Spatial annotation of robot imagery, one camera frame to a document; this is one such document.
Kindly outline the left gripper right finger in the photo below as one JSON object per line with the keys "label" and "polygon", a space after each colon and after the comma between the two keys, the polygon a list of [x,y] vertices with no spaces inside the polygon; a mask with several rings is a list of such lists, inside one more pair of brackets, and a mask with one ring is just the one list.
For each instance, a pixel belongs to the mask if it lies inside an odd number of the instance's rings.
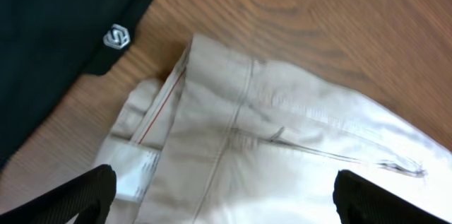
{"label": "left gripper right finger", "polygon": [[337,173],[333,202],[342,224],[447,224],[349,170]]}

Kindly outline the beige khaki shorts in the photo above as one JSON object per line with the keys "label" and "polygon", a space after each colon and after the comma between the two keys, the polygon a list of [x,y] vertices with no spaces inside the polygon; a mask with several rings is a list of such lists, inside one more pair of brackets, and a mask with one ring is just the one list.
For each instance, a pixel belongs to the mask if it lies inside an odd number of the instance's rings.
{"label": "beige khaki shorts", "polygon": [[451,153],[355,90],[195,35],[164,83],[141,81],[97,154],[108,223],[338,223],[351,170],[451,219]]}

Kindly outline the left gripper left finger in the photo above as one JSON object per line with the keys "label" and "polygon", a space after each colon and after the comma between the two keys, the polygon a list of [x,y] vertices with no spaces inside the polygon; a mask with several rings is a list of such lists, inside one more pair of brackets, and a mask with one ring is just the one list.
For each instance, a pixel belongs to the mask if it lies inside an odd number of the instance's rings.
{"label": "left gripper left finger", "polygon": [[1,224],[104,224],[116,195],[117,176],[100,165],[71,181],[1,214]]}

